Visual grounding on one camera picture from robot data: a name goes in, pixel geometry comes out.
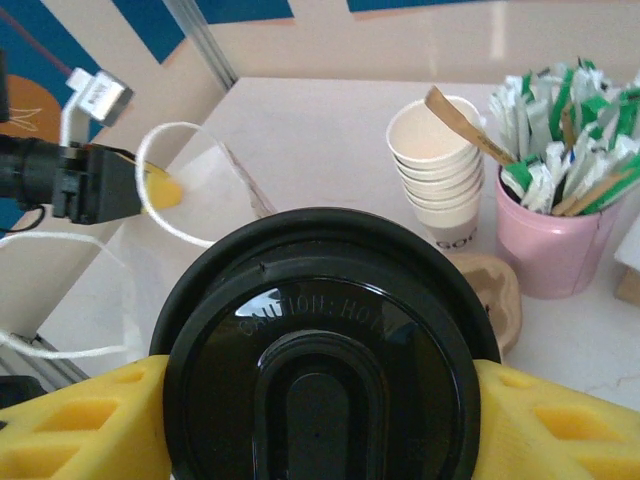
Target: wooden stick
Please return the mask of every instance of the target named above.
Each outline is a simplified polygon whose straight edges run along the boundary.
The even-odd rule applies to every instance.
[[[437,87],[433,87],[429,91],[427,97],[424,99],[424,103],[447,127],[487,155],[491,155],[500,165],[506,167],[514,163],[514,159],[509,153],[496,145],[482,131],[471,124],[471,122],[447,100]]]
[[[553,210],[551,210],[551,214],[560,217],[564,215],[565,212],[569,210],[577,201],[578,197],[576,197],[575,195],[571,195],[570,197],[565,198],[558,205],[553,207]]]
[[[565,217],[573,217],[575,215],[578,215],[582,210],[587,208],[602,195],[604,195],[607,191],[613,188],[616,183],[626,179],[627,177],[630,177],[632,174],[632,168],[623,173],[612,173],[598,185],[589,190],[586,195],[584,195],[580,200],[574,203],[571,208],[569,208],[564,213]]]
[[[564,138],[565,151],[569,151],[576,144],[576,134],[573,130],[573,122],[571,121],[571,107],[573,103],[567,103],[562,109],[562,137]]]
[[[126,155],[123,155],[119,152],[116,152],[116,154],[122,158],[125,162],[131,163],[132,165],[136,164],[136,161],[132,158],[127,157]],[[169,178],[171,175],[169,175],[165,170],[163,170],[160,167],[156,167],[153,163],[149,163],[149,162],[145,162],[144,165],[144,171],[147,173],[155,173],[156,175],[160,175],[162,178]]]

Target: yellow plastic piece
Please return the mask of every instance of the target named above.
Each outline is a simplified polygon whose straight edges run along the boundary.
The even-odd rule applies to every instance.
[[[167,480],[167,357],[0,410],[0,480]],[[638,480],[640,413],[476,361],[475,480]]]
[[[640,413],[486,360],[475,480],[639,480]]]
[[[160,171],[164,175],[148,171],[146,176],[149,200],[151,205],[158,210],[174,207],[182,201],[182,187],[174,182],[166,172]]]
[[[166,356],[0,410],[2,480],[167,480]]]

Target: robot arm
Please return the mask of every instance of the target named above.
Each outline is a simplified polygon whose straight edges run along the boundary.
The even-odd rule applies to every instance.
[[[9,121],[3,57],[0,53],[0,123]],[[39,221],[43,204],[52,205],[54,217],[81,225],[139,214],[134,155],[89,143],[90,121],[113,125],[133,92],[105,71],[93,76],[75,69],[67,85],[73,94],[62,111],[59,144],[0,134],[0,197],[14,198],[24,211],[41,208]],[[162,169],[150,165],[147,184],[158,208],[180,202],[180,187]]]
[[[167,361],[148,357],[0,410],[0,478],[167,480]],[[487,360],[475,366],[475,480],[640,478],[640,413]]]

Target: white wall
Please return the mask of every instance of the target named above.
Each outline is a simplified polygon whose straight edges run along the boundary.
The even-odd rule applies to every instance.
[[[102,68],[116,73],[136,92],[132,108],[113,128],[100,133],[100,143],[135,151],[142,136],[155,125],[171,120],[198,123],[222,98],[223,89],[190,42],[183,42],[160,65],[109,0],[44,3]],[[166,165],[191,133],[167,135],[158,149],[163,155],[152,160]],[[89,228],[51,218],[41,227],[102,238],[114,229],[112,224]],[[31,335],[96,253],[85,244],[54,240],[25,240],[3,249],[0,326]]]
[[[289,0],[295,19],[211,26],[244,76],[497,82],[578,55],[616,78],[640,67],[636,1],[477,2],[352,15]]]

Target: white string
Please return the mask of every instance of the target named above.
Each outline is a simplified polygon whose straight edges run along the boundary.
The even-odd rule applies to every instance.
[[[103,242],[101,242],[97,238],[91,237],[89,235],[82,235],[78,233],[67,233],[67,232],[24,232],[24,233],[15,233],[12,235],[7,235],[6,237],[1,238],[0,248],[6,247],[11,242],[14,242],[16,240],[23,239],[23,238],[35,238],[35,239],[55,238],[55,239],[61,239],[61,240],[73,240],[77,242],[92,243],[93,245],[100,247],[101,250],[105,251],[120,266],[125,268],[127,270],[128,278],[130,282],[133,282],[133,275],[129,267],[125,263],[123,263]],[[124,288],[125,295],[130,296],[132,294],[131,288],[132,287],[130,285]],[[123,316],[123,324],[124,324],[125,332],[128,330],[129,331],[131,330],[131,322],[133,322],[133,319],[131,318],[130,313],[129,314],[125,313],[125,315]],[[56,352],[52,350],[33,347],[23,342],[22,340],[20,340],[18,336],[12,333],[9,333],[6,330],[0,329],[0,346],[6,345],[12,350],[15,350],[16,352],[21,353],[23,355],[27,355],[29,357],[45,358],[49,360],[98,357],[98,356],[109,355],[113,353],[129,352],[130,347],[127,346],[126,343],[127,342],[125,341],[125,345],[111,345],[107,347],[99,347],[99,348],[93,348],[90,350],[80,350],[75,352]]]
[[[162,125],[158,125],[149,133],[147,133],[142,142],[140,142],[140,146],[138,147],[138,151],[136,152],[136,188],[138,190],[138,196],[140,197],[140,202],[142,203],[142,207],[149,214],[149,216],[166,232],[178,237],[185,242],[191,243],[198,247],[209,248],[215,242],[209,240],[203,240],[201,238],[197,238],[189,235],[188,233],[183,232],[182,230],[177,229],[169,222],[167,222],[164,218],[160,216],[160,214],[156,211],[154,206],[151,204],[151,200],[149,199],[149,193],[147,192],[147,188],[144,181],[145,174],[145,164],[147,162],[147,155],[149,153],[149,149],[151,145],[156,140],[156,137],[163,133],[165,130],[169,130],[174,127],[187,127],[192,128],[194,130],[198,130],[204,133],[207,137],[209,137],[213,142],[218,145],[218,141],[211,136],[204,128],[200,125],[196,125],[195,123],[189,122],[169,122],[163,123]]]

